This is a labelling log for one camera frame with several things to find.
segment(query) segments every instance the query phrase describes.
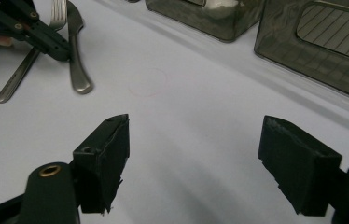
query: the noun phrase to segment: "plastic bin handle slot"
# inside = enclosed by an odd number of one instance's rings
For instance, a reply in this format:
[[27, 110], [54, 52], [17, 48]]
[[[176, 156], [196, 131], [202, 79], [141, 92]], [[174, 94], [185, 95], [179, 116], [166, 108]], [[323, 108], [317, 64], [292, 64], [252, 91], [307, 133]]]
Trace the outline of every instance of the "plastic bin handle slot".
[[349, 57], [349, 7], [324, 1], [304, 6], [297, 38]]

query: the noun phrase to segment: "brass screw insert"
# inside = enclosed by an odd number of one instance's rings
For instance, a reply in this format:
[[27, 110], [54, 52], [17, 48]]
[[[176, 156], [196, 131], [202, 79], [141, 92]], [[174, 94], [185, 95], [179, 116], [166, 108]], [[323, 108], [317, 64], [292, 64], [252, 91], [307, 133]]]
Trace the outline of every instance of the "brass screw insert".
[[61, 171], [61, 166], [51, 165], [40, 170], [39, 175], [41, 177], [49, 177], [58, 174]]
[[15, 29], [17, 29], [17, 30], [20, 30], [20, 29], [23, 28], [23, 26], [22, 26], [21, 24], [19, 24], [19, 23], [15, 24], [14, 27], [15, 27]]
[[32, 18], [36, 18], [38, 16], [38, 14], [36, 12], [31, 12], [30, 13], [30, 17]]

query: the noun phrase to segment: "cutlery handle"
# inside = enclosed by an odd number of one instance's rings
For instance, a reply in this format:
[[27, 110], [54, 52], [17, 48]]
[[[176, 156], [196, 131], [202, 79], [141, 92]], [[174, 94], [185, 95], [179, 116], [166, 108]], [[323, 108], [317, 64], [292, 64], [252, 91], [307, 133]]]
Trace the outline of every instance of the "cutlery handle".
[[87, 94], [93, 89], [93, 85], [82, 66], [78, 52], [77, 35], [69, 36], [70, 44], [70, 78], [73, 89], [79, 94]]
[[14, 94], [15, 90], [20, 85], [21, 81], [29, 71], [32, 64], [35, 62], [40, 51], [38, 49], [32, 48], [27, 54], [26, 58], [23, 59], [20, 66], [14, 72], [12, 77], [7, 82], [6, 86], [0, 91], [0, 104], [7, 102], [11, 99], [12, 94]]

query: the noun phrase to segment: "silver fork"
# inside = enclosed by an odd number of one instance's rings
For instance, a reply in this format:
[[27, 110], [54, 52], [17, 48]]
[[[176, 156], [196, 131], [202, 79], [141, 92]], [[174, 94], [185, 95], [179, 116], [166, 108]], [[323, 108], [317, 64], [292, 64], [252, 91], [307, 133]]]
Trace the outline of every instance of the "silver fork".
[[[51, 19], [49, 27], [55, 31], [61, 30], [66, 25], [67, 19], [67, 1], [66, 0], [52, 0]], [[21, 81], [29, 71], [29, 68], [35, 62], [40, 51], [32, 48], [22, 61], [20, 66], [15, 71], [14, 75], [9, 79], [6, 86], [0, 91], [0, 104], [7, 102], [15, 90], [21, 84]]]

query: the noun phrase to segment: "silverware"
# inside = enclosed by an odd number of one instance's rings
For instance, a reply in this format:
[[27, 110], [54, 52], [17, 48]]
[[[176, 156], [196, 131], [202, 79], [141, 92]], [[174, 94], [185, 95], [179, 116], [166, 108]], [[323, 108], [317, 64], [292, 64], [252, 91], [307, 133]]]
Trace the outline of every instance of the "silverware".
[[70, 78], [73, 89], [80, 94], [87, 94], [93, 89], [93, 85], [82, 65], [78, 52], [78, 32], [84, 26], [81, 15], [75, 5], [67, 1], [67, 19], [70, 44]]
[[[67, 18], [66, 0], [52, 0], [51, 19], [49, 27], [55, 31], [61, 30], [66, 25]], [[0, 91], [0, 104], [7, 102], [14, 94], [15, 90], [21, 84], [21, 81], [29, 71], [29, 68], [35, 62], [39, 55], [38, 49], [32, 48], [15, 71], [14, 75], [9, 79], [6, 86]]]

